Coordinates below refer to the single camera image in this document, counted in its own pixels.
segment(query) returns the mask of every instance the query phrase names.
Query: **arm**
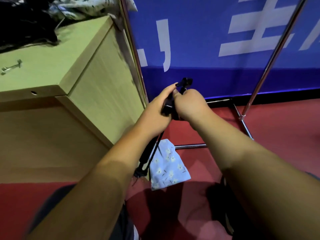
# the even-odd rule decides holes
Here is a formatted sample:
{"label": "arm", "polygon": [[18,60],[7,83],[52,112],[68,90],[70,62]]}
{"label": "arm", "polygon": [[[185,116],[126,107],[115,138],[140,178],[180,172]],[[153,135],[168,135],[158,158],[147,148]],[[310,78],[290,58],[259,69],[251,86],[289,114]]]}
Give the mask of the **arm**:
{"label": "arm", "polygon": [[35,239],[109,239],[139,158],[150,140],[169,125],[161,108],[175,85],[165,88],[135,126],[70,191],[27,237]]}
{"label": "arm", "polygon": [[174,91],[244,210],[270,238],[320,239],[320,182],[217,116],[196,90]]}

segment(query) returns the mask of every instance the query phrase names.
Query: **floral fabric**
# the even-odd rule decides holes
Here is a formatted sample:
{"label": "floral fabric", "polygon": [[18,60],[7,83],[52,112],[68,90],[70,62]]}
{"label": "floral fabric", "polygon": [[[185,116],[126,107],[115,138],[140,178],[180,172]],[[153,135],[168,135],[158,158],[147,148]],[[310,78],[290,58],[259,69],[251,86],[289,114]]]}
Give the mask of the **floral fabric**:
{"label": "floral fabric", "polygon": [[191,179],[174,145],[161,140],[150,163],[151,189],[158,190]]}

